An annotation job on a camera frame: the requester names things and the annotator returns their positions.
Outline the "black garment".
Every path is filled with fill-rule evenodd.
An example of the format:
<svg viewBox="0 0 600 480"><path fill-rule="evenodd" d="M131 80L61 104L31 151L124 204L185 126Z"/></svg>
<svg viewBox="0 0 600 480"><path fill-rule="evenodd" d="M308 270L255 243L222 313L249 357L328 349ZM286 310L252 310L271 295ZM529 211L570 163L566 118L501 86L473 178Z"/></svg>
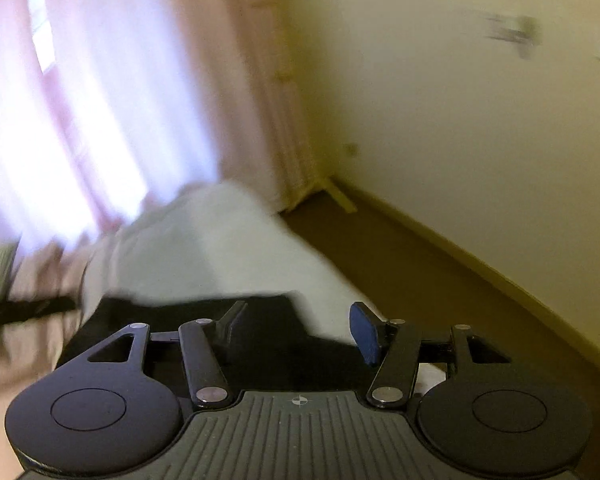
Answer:
<svg viewBox="0 0 600 480"><path fill-rule="evenodd" d="M59 362L68 363L131 323L146 323L154 334L174 332L197 318L218 320L236 300L245 300L247 307L233 324L225 353L218 358L237 391L358 390L370 383L372 370L354 339L340 342L311 334L298 302L289 295L211 298L163 306L106 297L62 350ZM337 320L351 336L349 312Z"/></svg>

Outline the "pink curtain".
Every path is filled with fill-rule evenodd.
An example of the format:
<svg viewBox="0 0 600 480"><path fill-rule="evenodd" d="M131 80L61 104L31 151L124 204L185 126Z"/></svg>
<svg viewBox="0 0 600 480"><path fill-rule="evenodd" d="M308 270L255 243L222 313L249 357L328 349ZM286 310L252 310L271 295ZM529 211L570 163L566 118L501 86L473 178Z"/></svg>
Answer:
<svg viewBox="0 0 600 480"><path fill-rule="evenodd" d="M0 240L227 179L277 210L323 186L277 0L0 0Z"/></svg>

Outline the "wooden drying rack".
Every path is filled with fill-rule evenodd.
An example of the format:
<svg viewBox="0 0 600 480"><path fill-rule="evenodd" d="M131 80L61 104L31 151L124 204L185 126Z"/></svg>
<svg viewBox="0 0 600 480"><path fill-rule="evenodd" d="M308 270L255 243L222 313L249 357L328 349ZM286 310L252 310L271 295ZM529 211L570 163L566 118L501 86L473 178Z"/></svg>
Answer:
<svg viewBox="0 0 600 480"><path fill-rule="evenodd" d="M287 205L283 212L291 212L308 200L312 195L325 192L344 212L354 214L358 207L344 194L336 183L329 177L318 177L313 181L294 188L289 195Z"/></svg>

